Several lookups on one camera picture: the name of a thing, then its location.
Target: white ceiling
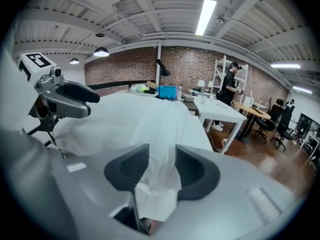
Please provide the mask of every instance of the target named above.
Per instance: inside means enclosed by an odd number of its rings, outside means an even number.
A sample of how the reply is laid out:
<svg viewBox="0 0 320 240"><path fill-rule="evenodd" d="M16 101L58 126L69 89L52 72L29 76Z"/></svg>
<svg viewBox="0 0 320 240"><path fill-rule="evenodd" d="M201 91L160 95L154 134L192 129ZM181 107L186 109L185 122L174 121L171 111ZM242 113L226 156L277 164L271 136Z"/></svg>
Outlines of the white ceiling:
<svg viewBox="0 0 320 240"><path fill-rule="evenodd" d="M173 45L201 42L254 60L287 87L320 92L316 38L291 0L216 1L205 36L196 37L203 0L30 0L19 17L13 57L37 50L89 58L99 46L120 51L161 39ZM217 22L219 15L225 23ZM98 32L105 37L96 37ZM270 64L276 62L298 63L301 69L275 70Z"/></svg>

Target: brick wall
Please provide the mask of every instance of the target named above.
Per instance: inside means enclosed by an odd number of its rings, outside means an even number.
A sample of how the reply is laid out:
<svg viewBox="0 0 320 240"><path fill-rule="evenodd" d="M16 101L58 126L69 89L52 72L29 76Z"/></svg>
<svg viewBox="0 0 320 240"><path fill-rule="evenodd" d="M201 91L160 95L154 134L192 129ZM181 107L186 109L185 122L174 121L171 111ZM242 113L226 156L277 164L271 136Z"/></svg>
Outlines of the brick wall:
<svg viewBox="0 0 320 240"><path fill-rule="evenodd" d="M162 77L161 84L182 86L183 92L196 88L198 80L205 80L206 85L212 81L215 60L223 58L223 54L199 48L171 46L162 47L161 61L171 72L170 76ZM86 84L102 82L142 80L156 78L157 49L154 47L127 50L110 55L107 58L96 59L85 65ZM227 56L229 61L236 61L245 65L244 61ZM244 78L244 71L239 70L237 77ZM101 96L126 89L119 86L101 90ZM286 100L288 91L271 76L262 70L249 65L246 95L252 91L256 101L261 99L262 104L272 97Z"/></svg>
<svg viewBox="0 0 320 240"><path fill-rule="evenodd" d="M154 47L126 50L108 57L95 59L85 65L85 84L104 82L155 80L157 53ZM100 96L127 90L128 86L117 86L97 90Z"/></svg>

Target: blue box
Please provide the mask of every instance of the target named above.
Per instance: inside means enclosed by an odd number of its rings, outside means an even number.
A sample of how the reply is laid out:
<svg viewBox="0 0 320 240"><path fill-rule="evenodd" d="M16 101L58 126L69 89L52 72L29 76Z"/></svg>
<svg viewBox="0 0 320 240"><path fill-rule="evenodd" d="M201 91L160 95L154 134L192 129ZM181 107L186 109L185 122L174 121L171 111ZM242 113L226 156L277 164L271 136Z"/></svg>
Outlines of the blue box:
<svg viewBox="0 0 320 240"><path fill-rule="evenodd" d="M167 98L167 99L175 99L177 97L178 87L176 86L160 86L159 97Z"/></svg>

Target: black cap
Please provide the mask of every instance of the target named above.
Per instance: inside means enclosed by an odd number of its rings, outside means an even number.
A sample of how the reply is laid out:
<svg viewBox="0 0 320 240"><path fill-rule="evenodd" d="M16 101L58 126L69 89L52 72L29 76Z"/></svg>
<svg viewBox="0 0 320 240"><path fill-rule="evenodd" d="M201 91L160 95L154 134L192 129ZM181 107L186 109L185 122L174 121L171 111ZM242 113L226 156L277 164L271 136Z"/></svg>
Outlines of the black cap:
<svg viewBox="0 0 320 240"><path fill-rule="evenodd" d="M232 67L236 67L238 70L242 70L242 66L239 66L237 62L233 61L231 64L230 64L230 67L229 69L232 69Z"/></svg>

